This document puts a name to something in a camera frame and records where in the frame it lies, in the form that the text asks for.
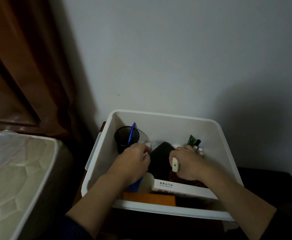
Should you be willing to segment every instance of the blue pen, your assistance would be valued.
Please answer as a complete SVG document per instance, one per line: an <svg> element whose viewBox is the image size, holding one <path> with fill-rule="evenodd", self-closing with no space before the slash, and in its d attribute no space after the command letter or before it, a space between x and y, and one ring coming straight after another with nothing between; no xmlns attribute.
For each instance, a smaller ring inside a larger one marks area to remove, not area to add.
<svg viewBox="0 0 292 240"><path fill-rule="evenodd" d="M130 143L130 141L132 139L132 133L134 132L135 125L136 125L136 123L134 122L132 124L132 129L130 130L130 135L129 135L129 139L128 139L128 145L129 145L129 143Z"/></svg>

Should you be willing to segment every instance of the clear plastic item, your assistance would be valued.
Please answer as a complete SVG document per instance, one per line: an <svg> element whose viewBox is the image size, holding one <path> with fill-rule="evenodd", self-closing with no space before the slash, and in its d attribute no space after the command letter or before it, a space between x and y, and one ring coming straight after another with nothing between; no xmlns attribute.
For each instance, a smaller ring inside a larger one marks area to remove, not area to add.
<svg viewBox="0 0 292 240"><path fill-rule="evenodd" d="M25 143L27 137L19 136L11 130L0 131L0 169L14 159L25 159Z"/></svg>

